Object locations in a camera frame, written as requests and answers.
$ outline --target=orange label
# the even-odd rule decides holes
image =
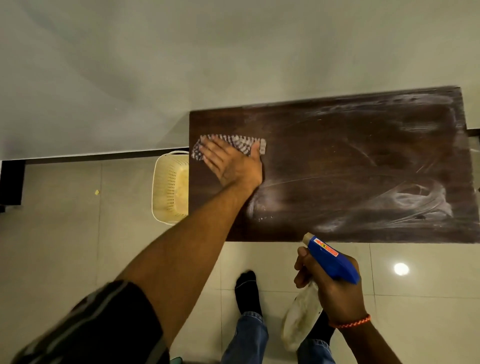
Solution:
[[[320,239],[315,238],[313,241],[320,245],[322,248],[324,248],[326,251],[328,251],[331,255],[338,256],[338,251],[331,248],[330,246],[322,242]]]

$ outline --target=black sock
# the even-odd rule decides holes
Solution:
[[[330,345],[330,339],[332,338],[333,332],[335,328],[331,327],[328,324],[328,316],[325,311],[322,311],[320,316],[313,325],[312,330],[307,335],[307,339],[317,339],[325,341],[328,345]]]
[[[253,311],[262,314],[258,297],[257,277],[252,270],[240,274],[235,285],[235,297],[240,313]]]

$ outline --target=striped sleeve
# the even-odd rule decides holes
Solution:
[[[115,281],[85,297],[12,364],[168,363],[162,327],[142,290]]]

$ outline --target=person's right arm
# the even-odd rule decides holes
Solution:
[[[307,248],[301,246],[298,254],[295,269],[299,273],[295,277],[295,284],[297,288],[302,288],[313,278],[318,285],[320,304],[330,322],[344,325],[362,320],[367,316],[361,279],[358,284],[331,279]],[[358,271],[357,261],[350,256],[346,255],[346,257]],[[342,328],[340,332],[359,364],[401,364],[371,321],[351,328]]]

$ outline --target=cleaning cloth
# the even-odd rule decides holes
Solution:
[[[209,135],[202,135],[206,136],[207,138],[211,138],[212,136],[217,136],[222,140],[225,140],[228,144],[234,147],[236,150],[242,152],[243,154],[249,156],[250,151],[252,149],[253,143],[257,140],[260,141],[260,154],[265,154],[265,149],[267,147],[267,141],[265,139],[260,138],[253,138],[251,136],[241,136],[241,135],[223,135],[223,134],[209,134]],[[190,155],[195,160],[202,160],[204,154],[200,151],[200,145],[202,142],[200,139],[197,140],[195,145],[193,146],[192,152]]]

